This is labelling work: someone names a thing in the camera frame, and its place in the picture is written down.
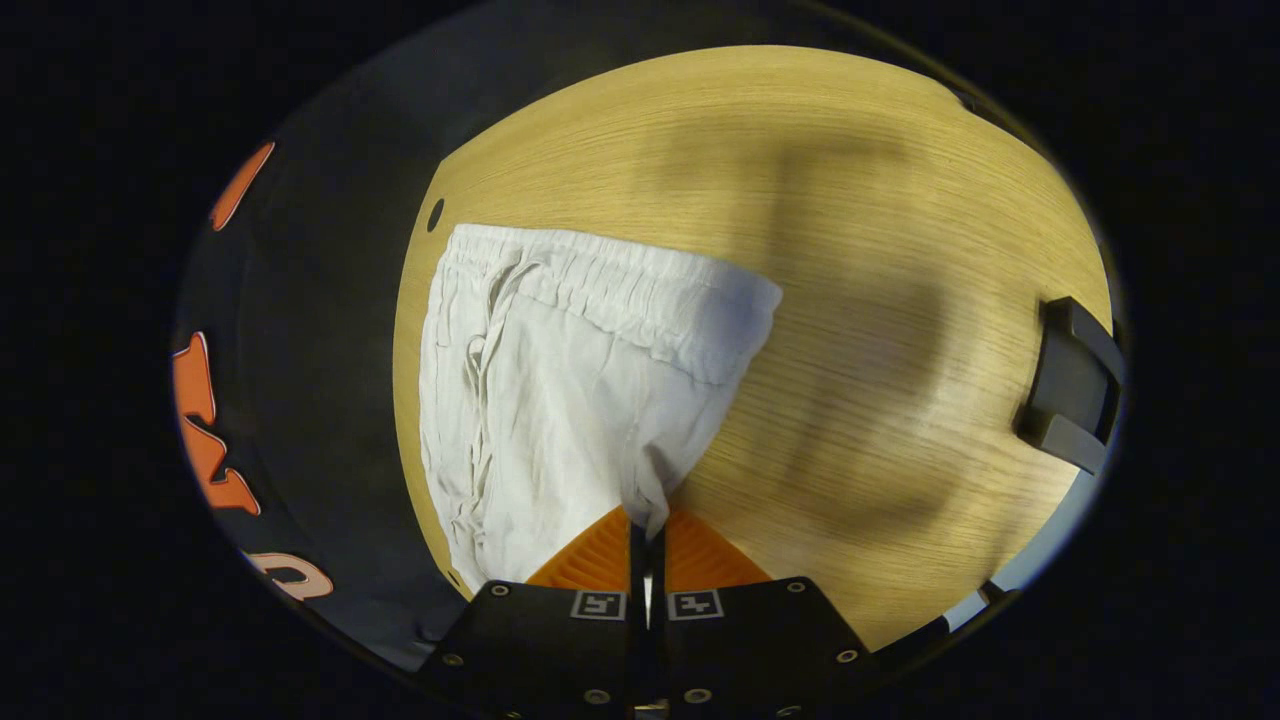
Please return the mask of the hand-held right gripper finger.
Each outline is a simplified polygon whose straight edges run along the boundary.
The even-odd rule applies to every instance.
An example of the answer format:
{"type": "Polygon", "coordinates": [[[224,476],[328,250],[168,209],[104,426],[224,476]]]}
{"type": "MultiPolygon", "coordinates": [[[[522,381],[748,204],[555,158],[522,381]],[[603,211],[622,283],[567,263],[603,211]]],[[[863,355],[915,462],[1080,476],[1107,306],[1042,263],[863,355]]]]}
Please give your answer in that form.
{"type": "Polygon", "coordinates": [[[815,580],[772,577],[690,512],[648,547],[653,684],[672,719],[835,719],[881,662],[815,580]]]}
{"type": "Polygon", "coordinates": [[[470,719],[632,719],[652,687],[645,536],[605,512],[530,577],[493,579],[420,669],[470,719]]]}

